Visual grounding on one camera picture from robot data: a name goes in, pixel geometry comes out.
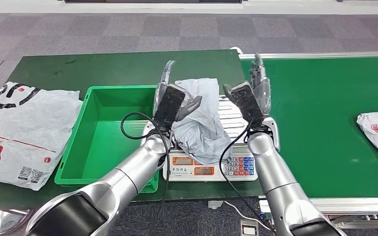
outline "scale display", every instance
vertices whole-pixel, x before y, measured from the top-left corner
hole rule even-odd
[[[191,159],[183,152],[170,153],[169,181],[225,181],[218,164],[204,166]],[[167,163],[163,166],[163,178],[166,179]],[[257,173],[254,158],[250,152],[233,152],[222,162],[222,170],[230,181],[254,181]]]

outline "scale keypad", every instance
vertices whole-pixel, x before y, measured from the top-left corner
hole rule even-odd
[[[253,176],[253,157],[230,157],[223,161],[222,170],[226,176]]]

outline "black printed design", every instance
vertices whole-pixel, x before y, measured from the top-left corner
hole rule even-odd
[[[21,87],[21,86],[27,86],[27,87],[30,87],[31,86],[28,86],[28,85],[23,85],[23,84],[15,84],[14,86],[12,86],[12,88],[9,89],[8,93],[6,94],[6,97],[7,98],[10,98],[12,97],[14,91]],[[8,85],[4,85],[3,86],[3,89],[2,91],[0,91],[0,95],[4,94],[6,92],[6,90],[8,89]],[[23,105],[25,104],[26,102],[28,102],[31,98],[33,98],[41,89],[40,88],[35,88],[26,98],[24,98],[23,100],[20,101],[19,105]],[[17,107],[16,104],[14,103],[6,103],[6,104],[2,104],[0,103],[0,109],[4,109],[4,108],[15,108]]]
[[[6,90],[8,89],[8,85],[3,85],[3,89],[2,91],[0,91],[0,95],[3,94],[4,92],[6,92]]]

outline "qr code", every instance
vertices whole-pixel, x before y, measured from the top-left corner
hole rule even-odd
[[[38,183],[38,181],[40,181],[42,176],[43,176],[42,171],[38,171],[38,170],[34,169],[32,171],[31,183]]]
[[[23,180],[27,180],[28,177],[31,175],[31,172],[32,172],[32,168],[23,166],[21,171],[20,171],[18,178],[23,179]]]

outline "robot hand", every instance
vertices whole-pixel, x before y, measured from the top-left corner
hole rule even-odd
[[[181,108],[185,90],[160,83],[153,123],[145,143],[95,183],[61,194],[41,207],[27,225],[28,236],[105,236],[121,212],[156,171],[170,149],[170,129],[199,107],[201,97]]]

